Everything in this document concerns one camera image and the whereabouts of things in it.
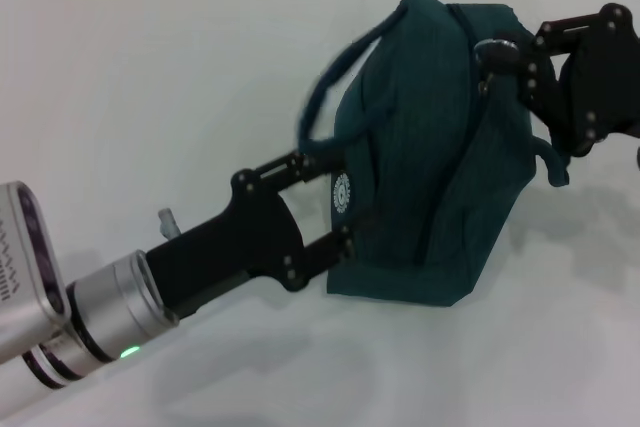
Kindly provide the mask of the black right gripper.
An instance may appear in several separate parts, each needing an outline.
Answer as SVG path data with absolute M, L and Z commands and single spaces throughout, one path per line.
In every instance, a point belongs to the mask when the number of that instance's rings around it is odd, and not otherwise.
M 529 37 L 501 33 L 474 53 L 483 68 L 521 67 L 520 101 L 560 134 L 570 155 L 587 155 L 611 134 L 640 139 L 640 35 L 627 7 L 608 3 L 594 14 L 543 21 Z M 560 56 L 558 83 L 550 59 Z

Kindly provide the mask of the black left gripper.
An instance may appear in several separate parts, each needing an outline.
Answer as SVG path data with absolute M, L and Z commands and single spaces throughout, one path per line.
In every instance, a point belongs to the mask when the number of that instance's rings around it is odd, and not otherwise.
M 292 151 L 255 173 L 234 175 L 231 200 L 220 215 L 146 253 L 164 305 L 184 319 L 237 283 L 282 267 L 287 256 L 293 261 L 302 257 L 287 267 L 287 290 L 299 292 L 320 274 L 355 259 L 355 236 L 375 225 L 377 213 L 341 221 L 304 247 L 296 221 L 278 194 L 344 167 L 340 153 L 310 156 Z

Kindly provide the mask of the dark teal zip lunch bag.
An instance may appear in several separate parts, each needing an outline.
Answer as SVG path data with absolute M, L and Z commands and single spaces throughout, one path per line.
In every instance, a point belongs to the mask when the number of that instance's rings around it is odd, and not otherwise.
M 449 307 L 475 288 L 539 164 L 554 187 L 568 160 L 533 133 L 518 83 L 484 73 L 478 43 L 530 38 L 504 4 L 401 0 L 326 68 L 302 109 L 298 149 L 344 164 L 331 221 L 355 255 L 334 295 Z

